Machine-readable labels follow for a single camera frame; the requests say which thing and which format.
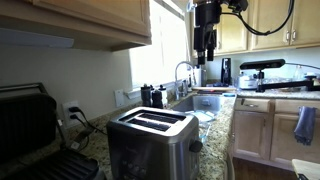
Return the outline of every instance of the kitchen faucet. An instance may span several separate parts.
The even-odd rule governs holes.
[[[192,69],[192,76],[193,76],[193,82],[194,84],[196,84],[196,78],[194,76],[194,69],[193,69],[193,65],[191,64],[191,62],[189,61],[181,61],[180,63],[177,64],[176,66],[176,70],[175,70],[175,94],[176,94],[176,100],[179,100],[180,99],[180,94],[181,96],[186,96],[188,94],[188,84],[187,84],[187,81],[183,80],[182,81],[182,92],[179,90],[179,83],[178,83],[178,78],[177,78],[177,70],[178,70],[178,67],[181,65],[181,64],[186,64],[188,66],[191,67]]]

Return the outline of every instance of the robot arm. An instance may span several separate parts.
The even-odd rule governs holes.
[[[233,13],[245,11],[247,0],[204,0],[195,7],[194,49],[197,51],[198,64],[205,64],[205,51],[208,61],[213,61],[213,50],[216,47],[215,24],[220,22],[221,4],[227,4]]]

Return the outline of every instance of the toaster lever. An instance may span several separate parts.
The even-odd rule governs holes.
[[[191,146],[189,147],[189,150],[191,152],[198,153],[201,151],[202,146],[203,146],[202,142],[196,140],[191,144]]]

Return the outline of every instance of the dish towel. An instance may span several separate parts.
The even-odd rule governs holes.
[[[299,121],[294,130],[295,138],[298,143],[310,146],[313,138],[313,129],[315,124],[316,108],[300,107]]]

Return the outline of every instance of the drawer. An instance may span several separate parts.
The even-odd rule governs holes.
[[[299,113],[299,107],[308,106],[317,108],[317,116],[320,115],[320,101],[314,100],[288,100],[277,99],[275,104],[276,113]]]
[[[237,98],[235,110],[238,111],[253,111],[253,112],[269,112],[270,99],[250,99]]]

